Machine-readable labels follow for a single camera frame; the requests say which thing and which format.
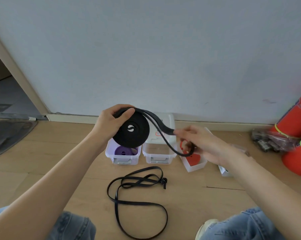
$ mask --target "dark rug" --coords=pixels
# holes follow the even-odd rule
[[[37,123],[27,120],[0,120],[0,154],[28,135]]]

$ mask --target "leg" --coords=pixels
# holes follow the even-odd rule
[[[284,240],[283,235],[259,207],[248,209],[223,222],[213,223],[200,240]]]
[[[8,206],[0,208],[0,213]],[[57,219],[47,240],[93,240],[96,227],[87,217],[64,211]]]

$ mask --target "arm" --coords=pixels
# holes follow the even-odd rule
[[[92,132],[0,214],[0,239],[46,239],[89,166],[135,110],[117,119],[112,114],[128,106],[102,111]]]
[[[197,153],[230,171],[286,239],[301,240],[300,194],[256,161],[201,127],[189,126],[174,133],[197,145]]]

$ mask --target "purple resistance band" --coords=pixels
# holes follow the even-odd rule
[[[138,153],[138,148],[127,148],[124,146],[119,146],[115,150],[115,155],[123,155],[123,156],[134,156]]]

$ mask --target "black band loop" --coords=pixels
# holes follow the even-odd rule
[[[115,118],[118,118],[122,115],[127,109],[122,108],[118,110],[113,116]],[[169,148],[176,153],[179,156],[182,157],[189,157],[192,155],[195,151],[195,145],[192,143],[190,151],[186,154],[180,153],[173,148],[166,138],[164,137],[163,133],[168,135],[175,135],[174,130],[164,125],[164,123],[161,121],[161,119],[154,113],[134,108],[135,113],[132,115],[130,119],[128,119],[118,130],[116,135],[113,137],[113,139],[121,146],[127,147],[127,148],[136,148],[142,145],[149,136],[149,124],[148,121],[145,119],[147,118],[157,129],[157,131],[162,136],[165,143],[169,146]]]
[[[141,173],[141,172],[148,171],[148,170],[151,170],[151,169],[159,169],[161,171],[161,176],[158,177],[156,174],[148,174],[145,177],[131,176],[133,174]],[[124,234],[126,234],[128,237],[130,237],[132,239],[136,239],[136,240],[148,240],[148,239],[156,238],[157,236],[159,236],[165,230],[165,228],[167,226],[168,213],[167,213],[167,210],[165,209],[165,207],[162,206],[161,204],[152,203],[152,202],[138,202],[138,201],[119,200],[118,199],[118,191],[119,191],[119,189],[120,188],[128,189],[128,188],[132,188],[132,187],[151,187],[151,186],[153,186],[153,185],[155,185],[157,183],[161,183],[163,185],[164,189],[166,189],[167,178],[163,177],[163,175],[164,175],[164,173],[163,173],[163,171],[162,171],[162,169],[160,167],[158,167],[158,166],[151,166],[151,167],[147,167],[147,168],[143,168],[143,169],[131,172],[131,173],[127,174],[124,177],[118,177],[118,178],[114,179],[113,181],[111,181],[110,184],[108,185],[108,187],[107,187],[107,195],[111,199],[111,201],[113,201],[115,203],[115,216],[116,216],[116,220],[117,220],[118,226],[122,230],[122,232]],[[156,177],[157,180],[149,178],[149,177],[152,177],[152,176]],[[117,180],[121,181],[120,182],[120,186],[116,190],[115,198],[112,198],[109,195],[109,188]],[[137,182],[126,182],[126,183],[124,183],[124,180],[137,180]],[[133,236],[129,235],[123,229],[123,227],[120,224],[119,215],[118,215],[118,204],[131,205],[131,206],[159,206],[159,207],[163,208],[164,211],[165,211],[165,213],[166,213],[166,223],[165,223],[165,226],[163,227],[163,229],[159,233],[157,233],[153,237],[149,237],[149,238],[136,238],[136,237],[133,237]]]

